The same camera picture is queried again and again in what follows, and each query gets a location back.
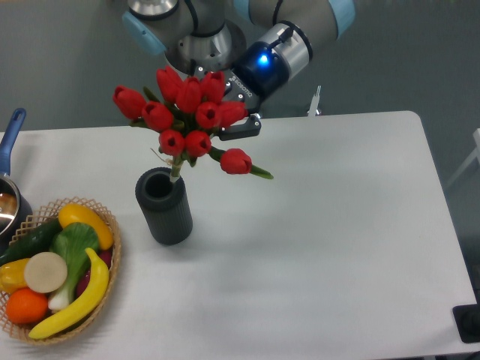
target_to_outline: cucumber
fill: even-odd
[[[3,255],[0,256],[0,266],[48,251],[53,237],[61,231],[62,226],[60,226],[57,217],[40,224],[8,247]]]

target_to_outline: tulip bouquet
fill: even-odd
[[[212,146],[212,137],[248,115],[245,104],[222,101],[225,92],[224,73],[207,73],[203,79],[190,76],[186,80],[169,66],[157,70],[157,83],[162,103],[151,90],[144,87],[146,98],[138,91],[123,85],[116,87],[113,101],[130,126],[149,128],[158,132],[159,152],[172,156],[166,162],[172,167],[170,181],[180,177],[184,161],[192,167],[197,158],[208,154],[229,174],[254,174],[273,179],[270,172],[254,166],[251,158],[240,148],[226,151]]]

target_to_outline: red radish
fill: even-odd
[[[98,253],[98,256],[103,260],[104,263],[108,266],[108,269],[110,269],[110,266],[112,265],[112,252],[110,250],[103,250],[100,253]],[[76,297],[78,298],[82,293],[85,291],[87,288],[87,285],[89,285],[90,281],[90,270],[88,270],[80,279],[78,284],[76,285]]]

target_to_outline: bok choy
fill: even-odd
[[[99,249],[97,233],[86,223],[72,223],[53,239],[50,251],[60,255],[67,263],[67,279],[50,294],[48,307],[51,311],[65,309],[74,301],[77,283],[90,266],[86,248]]]

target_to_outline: blue handle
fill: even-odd
[[[17,135],[23,125],[27,112],[19,108],[13,111],[7,130],[0,142],[0,174],[10,175],[10,156]]]

